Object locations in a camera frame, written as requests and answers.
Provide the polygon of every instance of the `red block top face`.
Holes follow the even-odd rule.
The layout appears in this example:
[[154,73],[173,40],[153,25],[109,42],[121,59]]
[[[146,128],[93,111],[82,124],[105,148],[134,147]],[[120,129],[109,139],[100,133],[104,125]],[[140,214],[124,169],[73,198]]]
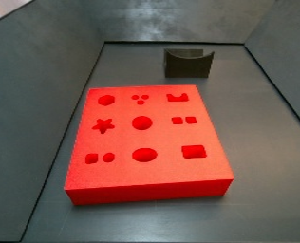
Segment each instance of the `red block top face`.
[[89,91],[65,190],[233,178],[195,85]]

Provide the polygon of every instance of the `star-shaped hole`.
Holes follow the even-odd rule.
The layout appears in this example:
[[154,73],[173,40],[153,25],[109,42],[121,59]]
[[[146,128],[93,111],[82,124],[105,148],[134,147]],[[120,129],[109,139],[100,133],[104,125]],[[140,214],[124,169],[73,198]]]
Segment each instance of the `star-shaped hole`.
[[93,126],[94,130],[100,130],[101,134],[105,134],[108,129],[114,129],[114,125],[112,124],[113,119],[97,119],[97,125]]

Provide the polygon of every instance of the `gray arch-shaped block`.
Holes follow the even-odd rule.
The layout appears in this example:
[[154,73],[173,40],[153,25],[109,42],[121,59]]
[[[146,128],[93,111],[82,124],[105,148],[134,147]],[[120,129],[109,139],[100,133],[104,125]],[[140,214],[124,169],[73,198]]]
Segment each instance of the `gray arch-shaped block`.
[[204,49],[166,49],[164,66],[166,78],[208,78],[215,52],[204,55]]

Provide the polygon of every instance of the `gray wall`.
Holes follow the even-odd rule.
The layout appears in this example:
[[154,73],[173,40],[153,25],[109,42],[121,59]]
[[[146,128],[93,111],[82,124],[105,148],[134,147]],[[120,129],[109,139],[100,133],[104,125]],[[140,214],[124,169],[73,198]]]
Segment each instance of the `gray wall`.
[[3,241],[21,239],[102,45],[74,1],[36,1],[0,21]]
[[300,117],[300,0],[280,0],[245,43]]
[[93,0],[108,41],[244,43],[275,0]]

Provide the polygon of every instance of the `shape sorter board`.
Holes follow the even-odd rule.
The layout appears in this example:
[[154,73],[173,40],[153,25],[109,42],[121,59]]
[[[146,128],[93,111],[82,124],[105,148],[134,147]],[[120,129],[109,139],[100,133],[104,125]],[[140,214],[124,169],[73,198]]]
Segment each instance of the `shape sorter board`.
[[76,205],[223,196],[233,179],[196,85],[89,91],[65,183]]

